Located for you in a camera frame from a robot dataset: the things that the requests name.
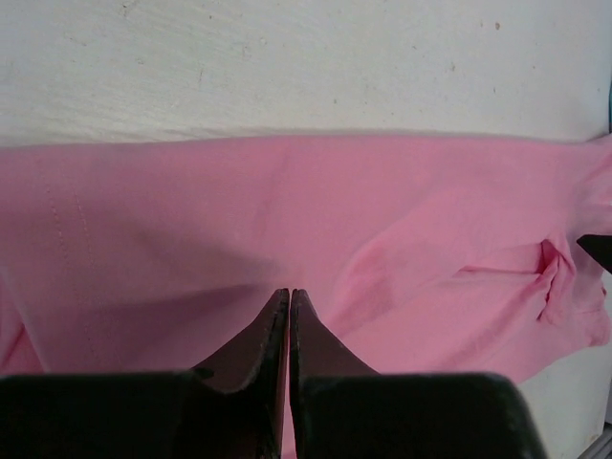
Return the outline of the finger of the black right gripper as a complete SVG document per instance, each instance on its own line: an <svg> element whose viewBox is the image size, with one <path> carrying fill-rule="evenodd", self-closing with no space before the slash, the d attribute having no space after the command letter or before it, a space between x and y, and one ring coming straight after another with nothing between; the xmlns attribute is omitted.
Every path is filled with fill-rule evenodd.
<svg viewBox="0 0 612 459"><path fill-rule="evenodd" d="M612 236L585 234L577 240L578 245L608 273L612 273Z"/></svg>

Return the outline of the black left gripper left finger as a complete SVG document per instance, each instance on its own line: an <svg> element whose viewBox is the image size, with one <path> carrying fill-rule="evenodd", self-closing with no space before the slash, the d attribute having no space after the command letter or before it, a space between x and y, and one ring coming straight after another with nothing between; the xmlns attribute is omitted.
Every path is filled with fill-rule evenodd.
<svg viewBox="0 0 612 459"><path fill-rule="evenodd" d="M275 291L253 322L192 368L192 458L278 458L290 293Z"/></svg>

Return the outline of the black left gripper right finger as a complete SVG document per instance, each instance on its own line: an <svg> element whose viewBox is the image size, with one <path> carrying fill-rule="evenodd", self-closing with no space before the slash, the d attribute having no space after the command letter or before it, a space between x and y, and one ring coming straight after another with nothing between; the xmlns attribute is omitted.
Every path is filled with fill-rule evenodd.
<svg viewBox="0 0 612 459"><path fill-rule="evenodd" d="M301 384L313 377L361 377L377 372L360 360L318 318L308 293L294 289L290 306L289 395L295 452L305 458L305 403Z"/></svg>

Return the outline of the pink t-shirt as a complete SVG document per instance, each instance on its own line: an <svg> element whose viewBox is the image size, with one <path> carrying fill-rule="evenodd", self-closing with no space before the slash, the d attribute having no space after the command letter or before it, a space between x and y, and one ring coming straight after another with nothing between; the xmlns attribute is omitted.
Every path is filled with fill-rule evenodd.
<svg viewBox="0 0 612 459"><path fill-rule="evenodd" d="M192 458L192 368L303 289L377 372L301 384L305 458L542 458L516 385L611 333L585 234L609 137L5 148L1 454Z"/></svg>

